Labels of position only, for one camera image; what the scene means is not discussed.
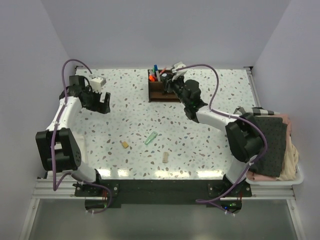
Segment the aluminium frame rail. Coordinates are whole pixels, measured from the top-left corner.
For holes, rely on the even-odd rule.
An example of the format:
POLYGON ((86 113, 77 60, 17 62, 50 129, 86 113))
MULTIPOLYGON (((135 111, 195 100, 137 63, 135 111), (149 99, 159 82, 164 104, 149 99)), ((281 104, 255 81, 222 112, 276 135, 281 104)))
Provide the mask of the aluminium frame rail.
MULTIPOLYGON (((142 198, 190 197, 192 199, 214 199, 218 193, 214 184, 221 180, 105 180, 114 198, 121 194, 142 198)), ((73 199, 81 198, 98 200, 103 191, 92 186, 76 186, 75 180, 64 180, 57 191, 52 189, 51 180, 38 179, 33 189, 34 199, 73 199)), ((234 188, 223 196, 222 200, 254 199, 254 200, 294 200, 296 198, 292 186, 261 186, 245 182, 242 187, 234 188)))

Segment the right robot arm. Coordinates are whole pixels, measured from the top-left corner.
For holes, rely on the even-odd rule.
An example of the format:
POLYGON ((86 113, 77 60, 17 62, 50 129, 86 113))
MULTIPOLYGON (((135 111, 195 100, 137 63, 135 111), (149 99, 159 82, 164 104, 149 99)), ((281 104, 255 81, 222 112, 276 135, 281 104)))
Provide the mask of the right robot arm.
POLYGON ((223 183, 223 192, 230 197, 240 190, 240 182, 246 178, 250 166, 267 151, 265 135, 258 127, 254 117, 248 113, 230 114, 210 108, 201 99, 201 90, 196 80, 184 80, 183 76, 173 73, 160 75, 164 90, 173 93, 184 105, 187 118, 198 124, 218 129, 226 134, 233 160, 223 183))

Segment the black orange marker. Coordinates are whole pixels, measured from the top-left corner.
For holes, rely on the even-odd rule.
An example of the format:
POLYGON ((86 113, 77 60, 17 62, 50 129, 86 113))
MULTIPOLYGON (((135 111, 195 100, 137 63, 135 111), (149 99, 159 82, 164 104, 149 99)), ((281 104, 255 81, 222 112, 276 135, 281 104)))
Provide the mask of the black orange marker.
POLYGON ((156 81, 155 78, 154 78, 152 75, 150 75, 148 78, 149 78, 149 80, 150 80, 151 82, 155 82, 155 81, 156 81))

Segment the beige eraser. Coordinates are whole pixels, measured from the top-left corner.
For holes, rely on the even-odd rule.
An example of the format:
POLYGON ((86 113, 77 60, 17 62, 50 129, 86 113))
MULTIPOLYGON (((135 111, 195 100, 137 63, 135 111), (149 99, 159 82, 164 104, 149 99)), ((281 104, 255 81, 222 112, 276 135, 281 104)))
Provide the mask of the beige eraser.
POLYGON ((162 162, 166 164, 166 163, 168 163, 168 159, 169 159, 169 153, 164 152, 163 157, 162 157, 162 162))

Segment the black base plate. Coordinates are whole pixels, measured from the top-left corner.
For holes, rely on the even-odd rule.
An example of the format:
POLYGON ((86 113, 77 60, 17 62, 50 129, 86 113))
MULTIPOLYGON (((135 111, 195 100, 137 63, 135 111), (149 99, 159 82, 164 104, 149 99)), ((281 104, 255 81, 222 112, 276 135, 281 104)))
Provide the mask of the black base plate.
POLYGON ((227 191, 224 180, 128 180, 102 179, 99 182, 111 191, 89 184, 74 183, 74 196, 85 198, 85 208, 121 208, 122 205, 195 205, 197 199, 211 200, 227 191))

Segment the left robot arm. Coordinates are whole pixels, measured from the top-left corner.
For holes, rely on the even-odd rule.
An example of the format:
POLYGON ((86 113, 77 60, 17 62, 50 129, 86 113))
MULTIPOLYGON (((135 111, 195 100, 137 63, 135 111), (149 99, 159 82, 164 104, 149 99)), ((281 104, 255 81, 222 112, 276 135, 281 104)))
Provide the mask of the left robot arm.
POLYGON ((87 163, 84 136, 73 133, 72 127, 82 109, 104 115, 110 112, 111 94, 102 91, 105 84, 106 79, 101 76, 70 76, 69 85, 59 95, 54 119, 46 130, 36 133, 41 163, 52 174, 54 189, 71 176, 87 182, 85 189, 92 196, 99 196, 104 190, 98 171, 87 163))

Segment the cream knit cloth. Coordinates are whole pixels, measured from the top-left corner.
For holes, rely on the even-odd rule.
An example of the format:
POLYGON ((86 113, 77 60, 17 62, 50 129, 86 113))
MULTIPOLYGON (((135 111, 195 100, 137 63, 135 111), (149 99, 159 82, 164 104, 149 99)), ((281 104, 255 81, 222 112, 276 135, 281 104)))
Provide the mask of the cream knit cloth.
POLYGON ((292 144, 291 140, 287 143, 282 163, 282 170, 277 178, 278 181, 293 181, 296 179, 296 167, 299 162, 299 152, 292 144))

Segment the black white striped cloth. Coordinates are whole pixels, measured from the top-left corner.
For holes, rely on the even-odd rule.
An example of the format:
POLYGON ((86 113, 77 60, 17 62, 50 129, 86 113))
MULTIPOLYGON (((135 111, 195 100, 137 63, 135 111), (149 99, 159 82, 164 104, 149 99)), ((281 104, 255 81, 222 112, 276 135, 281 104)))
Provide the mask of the black white striped cloth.
POLYGON ((239 115, 242 116, 244 114, 251 114, 253 116, 260 116, 260 117, 267 117, 267 116, 274 116, 274 115, 279 115, 279 112, 271 111, 271 110, 266 110, 262 107, 238 107, 234 110, 233 114, 234 115, 239 115))

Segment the dark grey dotted cloth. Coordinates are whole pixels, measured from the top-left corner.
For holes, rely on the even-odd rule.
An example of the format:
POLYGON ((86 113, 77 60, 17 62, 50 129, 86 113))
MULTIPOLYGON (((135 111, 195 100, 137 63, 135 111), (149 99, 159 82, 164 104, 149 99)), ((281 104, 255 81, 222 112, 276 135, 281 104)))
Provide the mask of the dark grey dotted cloth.
POLYGON ((256 123, 267 141, 267 151, 250 171, 267 177, 279 177, 282 171, 286 145, 287 124, 281 117, 256 116, 256 123))

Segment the brown wooden desk organizer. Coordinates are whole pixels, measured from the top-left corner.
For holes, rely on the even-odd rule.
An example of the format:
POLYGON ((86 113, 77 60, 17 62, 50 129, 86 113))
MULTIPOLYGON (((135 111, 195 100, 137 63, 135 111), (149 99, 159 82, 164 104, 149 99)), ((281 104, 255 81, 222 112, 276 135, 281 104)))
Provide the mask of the brown wooden desk organizer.
POLYGON ((161 81, 150 81, 149 80, 149 71, 153 71, 152 69, 148 69, 148 102, 164 102, 164 103, 180 103, 181 101, 175 96, 174 93, 163 94, 164 86, 161 81))

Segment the green transparent tube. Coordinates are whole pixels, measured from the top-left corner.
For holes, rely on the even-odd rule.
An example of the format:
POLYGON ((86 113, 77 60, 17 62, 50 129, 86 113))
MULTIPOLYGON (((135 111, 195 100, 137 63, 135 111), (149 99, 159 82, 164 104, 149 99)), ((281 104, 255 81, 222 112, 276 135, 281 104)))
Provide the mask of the green transparent tube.
POLYGON ((144 144, 147 146, 149 145, 156 137, 158 136, 158 133, 153 131, 145 140, 144 144))

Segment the blue capped white marker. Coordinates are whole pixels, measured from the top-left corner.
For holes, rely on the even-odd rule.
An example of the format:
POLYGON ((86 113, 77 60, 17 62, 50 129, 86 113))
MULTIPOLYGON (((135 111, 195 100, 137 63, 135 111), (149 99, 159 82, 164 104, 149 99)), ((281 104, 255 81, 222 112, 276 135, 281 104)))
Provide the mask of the blue capped white marker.
POLYGON ((157 82, 161 81, 160 72, 156 64, 153 66, 153 78, 154 78, 154 81, 157 81, 157 82))

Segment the white laundry tray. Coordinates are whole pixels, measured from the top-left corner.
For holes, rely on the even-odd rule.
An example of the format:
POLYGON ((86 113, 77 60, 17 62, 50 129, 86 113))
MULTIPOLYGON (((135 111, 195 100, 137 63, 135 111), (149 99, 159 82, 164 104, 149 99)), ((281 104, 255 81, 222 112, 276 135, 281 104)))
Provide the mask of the white laundry tray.
MULTIPOLYGON (((291 138, 292 125, 291 125, 291 121, 290 121, 289 116, 287 114, 281 113, 281 114, 278 114, 278 115, 271 115, 271 116, 267 116, 267 117, 282 118, 282 122, 284 124, 287 124, 287 129, 286 129, 286 147, 287 147, 288 142, 289 141, 292 142, 292 138, 291 138)), ((277 180, 277 178, 278 177, 271 177, 271 176, 265 176, 265 175, 253 173, 250 170, 246 173, 246 182, 251 184, 251 185, 292 186, 292 185, 299 185, 304 180, 303 173, 300 170, 298 164, 296 166, 296 178, 295 178, 295 180, 279 181, 279 180, 277 180)))

